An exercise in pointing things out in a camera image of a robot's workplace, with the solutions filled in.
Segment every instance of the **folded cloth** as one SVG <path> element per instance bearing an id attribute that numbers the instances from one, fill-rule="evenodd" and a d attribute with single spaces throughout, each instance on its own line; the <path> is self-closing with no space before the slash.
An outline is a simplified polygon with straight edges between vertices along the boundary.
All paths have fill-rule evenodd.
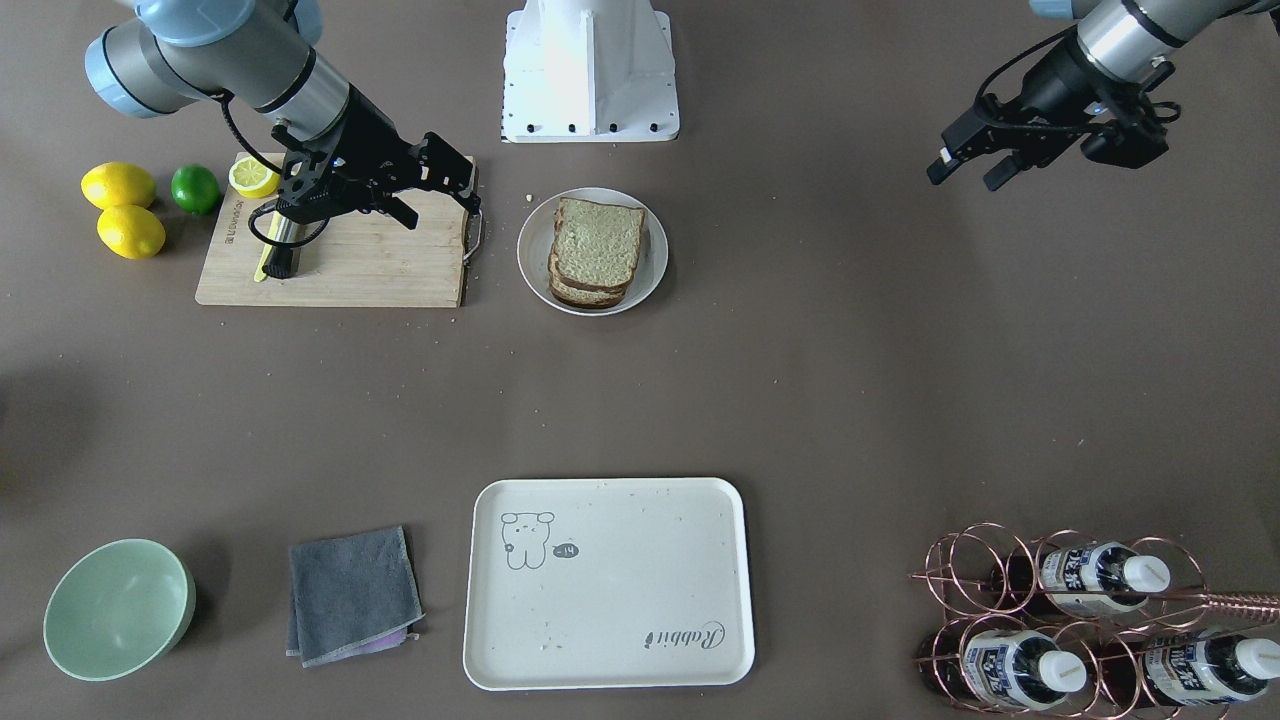
<path id="1" fill-rule="evenodd" d="M 303 667 L 397 647 L 422 619 L 402 527 L 293 546 L 289 573 L 284 653 Z"/>

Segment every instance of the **bread slice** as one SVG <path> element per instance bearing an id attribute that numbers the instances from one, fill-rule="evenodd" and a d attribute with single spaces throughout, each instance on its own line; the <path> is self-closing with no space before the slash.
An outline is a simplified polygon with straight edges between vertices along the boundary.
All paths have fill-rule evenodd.
<path id="1" fill-rule="evenodd" d="M 644 219 L 643 208 L 561 197 L 548 259 L 553 281 L 591 293 L 626 293 L 640 260 Z"/>
<path id="2" fill-rule="evenodd" d="M 594 290 L 579 290 L 568 287 L 552 274 L 552 295 L 564 305 L 581 307 L 584 310 L 604 310 L 622 302 L 626 292 L 600 292 Z"/>

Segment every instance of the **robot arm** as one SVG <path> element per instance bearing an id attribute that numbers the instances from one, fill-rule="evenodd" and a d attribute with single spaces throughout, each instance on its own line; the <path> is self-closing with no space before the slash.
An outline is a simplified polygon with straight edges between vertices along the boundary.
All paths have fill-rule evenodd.
<path id="1" fill-rule="evenodd" d="M 315 0 L 140 0 L 136 12 L 86 51 L 93 88 L 134 117 L 230 95 L 269 117 L 271 137 L 288 149 L 280 215 L 307 224 L 376 210 L 413 228 L 417 214 L 396 197 L 408 188 L 447 193 L 479 214 L 472 164 L 434 133 L 401 140 L 311 46 Z"/>
<path id="2" fill-rule="evenodd" d="M 928 168 L 933 184 L 968 160 L 1009 150 L 983 176 L 995 191 L 1023 170 L 1047 167 L 1082 137 L 1080 150 L 1093 161 L 1146 165 L 1169 149 L 1165 126 L 1179 114 L 1176 104 L 1147 97 L 1172 74 L 1169 56 L 1213 20 L 1271 10 L 1280 0 L 1065 0 L 1053 3 L 1051 12 L 1044 4 L 1038 13 L 1085 14 L 1079 24 L 1014 58 L 982 83 L 973 106 L 942 133 L 940 158 Z M 1016 97 L 1001 102 L 986 92 L 1000 73 L 1053 42 L 1023 77 Z M 1107 110 L 1111 120 L 1092 122 Z"/>

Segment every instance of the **white bottle cap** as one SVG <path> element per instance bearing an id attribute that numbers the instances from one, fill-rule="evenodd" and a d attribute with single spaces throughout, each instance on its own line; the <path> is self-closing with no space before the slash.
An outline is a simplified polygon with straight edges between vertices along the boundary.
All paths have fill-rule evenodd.
<path id="1" fill-rule="evenodd" d="M 1235 646 L 1235 660 L 1240 669 L 1260 680 L 1280 678 L 1280 643 L 1265 638 L 1249 638 Z"/>
<path id="2" fill-rule="evenodd" d="M 1048 689 L 1060 693 L 1074 693 L 1084 687 L 1088 679 L 1084 671 L 1084 662 L 1070 652 L 1051 650 L 1041 656 L 1039 665 L 1041 682 Z"/>
<path id="3" fill-rule="evenodd" d="M 1135 592 L 1165 592 L 1169 589 L 1169 565 L 1155 555 L 1134 555 L 1124 561 L 1120 574 Z"/>

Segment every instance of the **white tray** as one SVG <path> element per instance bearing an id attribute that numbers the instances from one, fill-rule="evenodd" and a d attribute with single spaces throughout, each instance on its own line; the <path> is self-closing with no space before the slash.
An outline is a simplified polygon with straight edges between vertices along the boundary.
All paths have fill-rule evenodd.
<path id="1" fill-rule="evenodd" d="M 462 666 L 477 687 L 724 685 L 754 660 L 727 482 L 499 480 L 476 498 Z"/>

